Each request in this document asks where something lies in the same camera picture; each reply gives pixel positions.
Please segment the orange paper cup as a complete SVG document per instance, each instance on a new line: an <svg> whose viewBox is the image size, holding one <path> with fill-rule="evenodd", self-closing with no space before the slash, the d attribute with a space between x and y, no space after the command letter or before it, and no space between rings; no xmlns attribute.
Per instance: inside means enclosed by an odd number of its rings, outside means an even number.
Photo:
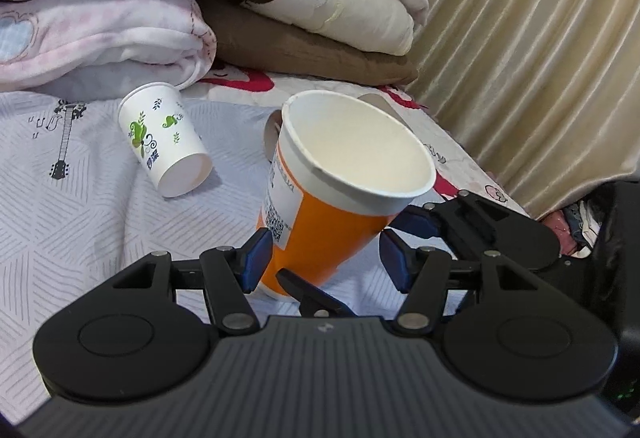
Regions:
<svg viewBox="0 0 640 438"><path fill-rule="evenodd" d="M281 108L257 224L270 230L272 257L260 280L286 299L277 273L314 286L369 244L436 181L422 141L390 114L326 90L294 94Z"/></svg>

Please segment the pink cylinder cup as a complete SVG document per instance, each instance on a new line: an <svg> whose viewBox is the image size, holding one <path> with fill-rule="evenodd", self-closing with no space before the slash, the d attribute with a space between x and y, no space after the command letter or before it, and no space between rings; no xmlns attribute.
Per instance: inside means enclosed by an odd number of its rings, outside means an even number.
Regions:
<svg viewBox="0 0 640 438"><path fill-rule="evenodd" d="M267 118L264 128L264 153L267 161L272 162L282 126L280 110L274 110Z"/></svg>

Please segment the white floral paper cup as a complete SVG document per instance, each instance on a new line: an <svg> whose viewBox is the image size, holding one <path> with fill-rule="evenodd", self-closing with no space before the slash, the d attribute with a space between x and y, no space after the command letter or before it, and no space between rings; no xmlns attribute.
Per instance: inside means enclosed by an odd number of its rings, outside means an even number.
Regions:
<svg viewBox="0 0 640 438"><path fill-rule="evenodd" d="M130 91L119 103L117 121L128 146L164 198L193 191L212 172L212 158L176 87L156 82Z"/></svg>

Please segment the cartoon print bed sheet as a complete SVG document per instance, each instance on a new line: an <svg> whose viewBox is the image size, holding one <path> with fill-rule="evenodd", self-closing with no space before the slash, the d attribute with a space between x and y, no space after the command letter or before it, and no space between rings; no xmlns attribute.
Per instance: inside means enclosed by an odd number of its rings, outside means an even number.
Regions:
<svg viewBox="0 0 640 438"><path fill-rule="evenodd" d="M262 72L224 65L186 88L190 98L279 109L288 98L305 90L328 90L367 101L406 125L424 144L436 168L434 189L420 198L422 203L441 203L467 190L483 198L524 213L523 207L504 192L487 172L427 113L425 106L402 89L384 85L361 86L340 80Z"/></svg>

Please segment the beige pleated curtain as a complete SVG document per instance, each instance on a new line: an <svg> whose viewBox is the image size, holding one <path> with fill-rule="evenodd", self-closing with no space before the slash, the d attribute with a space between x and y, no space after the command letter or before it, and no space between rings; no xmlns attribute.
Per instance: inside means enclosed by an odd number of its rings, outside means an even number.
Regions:
<svg viewBox="0 0 640 438"><path fill-rule="evenodd" d="M409 91L541 217L639 173L639 0L432 0Z"/></svg>

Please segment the cream brown folded blanket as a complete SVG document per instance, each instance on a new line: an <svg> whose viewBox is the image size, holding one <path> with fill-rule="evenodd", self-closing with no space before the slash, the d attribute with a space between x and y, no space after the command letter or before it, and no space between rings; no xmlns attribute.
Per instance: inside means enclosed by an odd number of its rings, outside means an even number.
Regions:
<svg viewBox="0 0 640 438"><path fill-rule="evenodd" d="M196 0L218 59L276 73L407 85L414 20L400 0Z"/></svg>

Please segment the pink checked folded quilt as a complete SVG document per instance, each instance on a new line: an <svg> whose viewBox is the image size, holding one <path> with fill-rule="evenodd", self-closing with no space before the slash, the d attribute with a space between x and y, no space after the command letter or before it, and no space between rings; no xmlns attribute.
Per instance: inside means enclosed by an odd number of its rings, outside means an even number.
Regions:
<svg viewBox="0 0 640 438"><path fill-rule="evenodd" d="M1 88L66 100L186 88L212 67L216 36L195 0L1 0Z"/></svg>

